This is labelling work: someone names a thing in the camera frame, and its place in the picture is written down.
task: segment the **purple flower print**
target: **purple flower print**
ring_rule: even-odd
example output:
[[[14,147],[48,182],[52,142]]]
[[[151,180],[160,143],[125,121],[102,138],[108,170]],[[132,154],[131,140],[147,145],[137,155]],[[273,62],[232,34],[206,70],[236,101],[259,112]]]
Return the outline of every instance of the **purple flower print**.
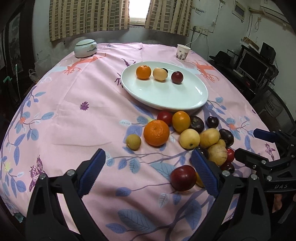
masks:
[[[87,110],[88,108],[89,108],[89,104],[86,101],[80,105],[81,110]]]

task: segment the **pink tablecloth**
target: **pink tablecloth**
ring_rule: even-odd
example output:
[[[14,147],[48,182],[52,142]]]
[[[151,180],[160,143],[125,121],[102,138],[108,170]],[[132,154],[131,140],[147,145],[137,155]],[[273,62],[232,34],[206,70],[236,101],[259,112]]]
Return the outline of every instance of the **pink tablecloth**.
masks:
[[[102,148],[106,164],[83,202],[108,239],[187,240],[198,228],[214,200],[198,186],[175,192],[169,184],[174,168],[189,165],[190,152],[179,145],[178,135],[171,130],[159,149],[143,141],[133,152],[124,144],[129,134],[142,136],[158,114],[121,85],[121,72],[136,62],[168,62],[196,74],[209,90],[209,100],[196,114],[218,116],[219,128],[235,137],[234,149],[278,159],[274,144],[254,138],[255,128],[267,128],[238,90],[198,54],[190,51],[182,62],[175,54],[176,48],[163,45],[99,44],[96,55],[77,59],[71,53],[48,72],[21,104],[1,147],[0,192],[11,213],[26,215],[41,172],[63,175]],[[241,163],[234,166],[236,175],[250,174]],[[60,202],[76,230],[65,201]],[[226,219],[236,202],[234,196]]]

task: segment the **checkered curtain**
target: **checkered curtain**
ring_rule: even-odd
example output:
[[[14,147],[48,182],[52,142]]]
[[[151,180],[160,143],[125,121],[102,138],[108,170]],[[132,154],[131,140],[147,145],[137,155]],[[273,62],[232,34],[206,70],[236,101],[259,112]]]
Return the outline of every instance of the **checkered curtain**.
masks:
[[[192,0],[151,0],[145,28],[189,34]]]
[[[129,0],[50,0],[50,41],[129,27]]]

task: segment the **red fruit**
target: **red fruit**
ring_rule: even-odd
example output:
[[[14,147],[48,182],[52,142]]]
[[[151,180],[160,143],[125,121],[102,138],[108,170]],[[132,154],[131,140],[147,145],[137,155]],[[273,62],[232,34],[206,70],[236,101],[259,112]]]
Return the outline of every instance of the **red fruit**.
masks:
[[[183,81],[183,74],[180,71],[175,71],[172,73],[171,79],[175,84],[181,84]]]
[[[164,121],[168,126],[172,124],[173,114],[168,111],[161,111],[158,113],[157,119]]]
[[[226,163],[232,163],[234,160],[234,150],[231,148],[227,148],[227,159],[226,159]]]
[[[196,183],[196,172],[194,168],[188,165],[176,168],[170,175],[170,183],[177,191],[191,189]]]

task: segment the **small round fruit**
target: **small round fruit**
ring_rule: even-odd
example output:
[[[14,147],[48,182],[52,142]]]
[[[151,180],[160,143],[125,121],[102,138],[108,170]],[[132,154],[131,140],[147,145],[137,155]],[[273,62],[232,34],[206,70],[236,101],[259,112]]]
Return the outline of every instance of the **small round fruit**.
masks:
[[[234,143],[233,134],[229,130],[220,129],[219,133],[221,135],[221,139],[225,141],[227,148],[233,145]]]
[[[209,161],[213,161],[217,166],[221,166],[227,159],[227,150],[221,145],[212,145],[209,149]]]
[[[187,129],[179,136],[179,143],[184,149],[194,149],[200,143],[200,135],[193,129]]]
[[[183,81],[183,74],[180,71],[175,71],[172,73],[171,79],[175,84],[181,84]]]
[[[234,173],[235,169],[234,169],[234,166],[232,163],[228,163],[228,162],[225,162],[221,167],[220,169],[222,171],[226,170],[226,171],[229,171],[230,173]]]
[[[151,69],[147,65],[141,65],[137,68],[136,75],[140,80],[146,80],[151,75]]]
[[[138,150],[141,145],[141,138],[136,134],[131,134],[126,138],[126,145],[132,150]]]
[[[204,188],[205,187],[204,184],[202,183],[202,180],[201,180],[201,178],[200,178],[200,176],[199,176],[198,173],[196,173],[196,184],[198,186],[200,186],[201,188]]]
[[[192,115],[190,116],[190,127],[191,129],[196,130],[198,133],[202,133],[205,128],[205,124],[201,118]]]
[[[234,150],[231,148],[227,148],[227,159],[226,162],[227,163],[231,163],[234,160]]]
[[[206,123],[209,128],[217,128],[219,126],[218,118],[213,116],[209,116]]]
[[[208,148],[220,139],[220,133],[217,129],[210,128],[200,134],[200,146]]]
[[[149,145],[161,146],[167,142],[170,129],[163,120],[153,120],[145,126],[143,136]]]
[[[153,77],[154,77],[156,80],[164,81],[164,80],[168,77],[168,73],[167,73],[164,69],[161,69],[161,68],[155,68],[155,69],[153,70]]]
[[[196,172],[193,167],[183,165],[172,171],[170,183],[177,191],[187,191],[196,183]]]
[[[168,111],[161,111],[158,113],[157,119],[164,121],[168,126],[172,124],[173,114]]]
[[[226,147],[226,143],[222,139],[220,139],[216,144]]]
[[[173,115],[172,124],[178,133],[182,133],[190,126],[190,117],[184,111],[178,111]]]

